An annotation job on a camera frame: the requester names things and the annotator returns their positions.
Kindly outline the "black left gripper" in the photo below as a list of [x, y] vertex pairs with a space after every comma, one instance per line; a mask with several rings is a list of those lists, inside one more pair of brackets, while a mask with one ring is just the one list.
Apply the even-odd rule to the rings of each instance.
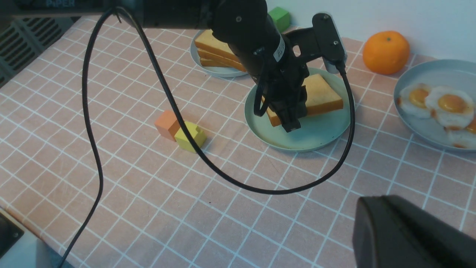
[[271, 56], [263, 56], [254, 97], [254, 114], [262, 117], [270, 108], [279, 114], [287, 133], [300, 129], [299, 119], [307, 116], [307, 91], [303, 83], [308, 75], [307, 67], [298, 65], [297, 56], [285, 56], [280, 63]]

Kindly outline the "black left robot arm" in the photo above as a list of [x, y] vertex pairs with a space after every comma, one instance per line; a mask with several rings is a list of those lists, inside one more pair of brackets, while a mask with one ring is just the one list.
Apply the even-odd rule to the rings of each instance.
[[281, 34], [264, 0], [2, 0], [1, 17], [116, 14], [132, 26], [159, 29], [211, 29], [257, 83], [255, 115], [269, 108], [291, 132], [307, 115], [303, 85], [309, 71], [293, 46], [313, 29]]

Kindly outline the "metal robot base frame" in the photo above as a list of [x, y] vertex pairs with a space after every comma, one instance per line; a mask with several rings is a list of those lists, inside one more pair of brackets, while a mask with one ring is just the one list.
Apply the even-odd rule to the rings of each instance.
[[61, 256], [4, 209], [0, 209], [0, 266], [57, 268]]

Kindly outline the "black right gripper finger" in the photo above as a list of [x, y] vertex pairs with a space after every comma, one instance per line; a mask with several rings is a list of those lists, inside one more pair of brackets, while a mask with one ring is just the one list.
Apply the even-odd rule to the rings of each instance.
[[398, 195], [360, 197], [352, 243], [358, 268], [474, 268], [476, 241]]

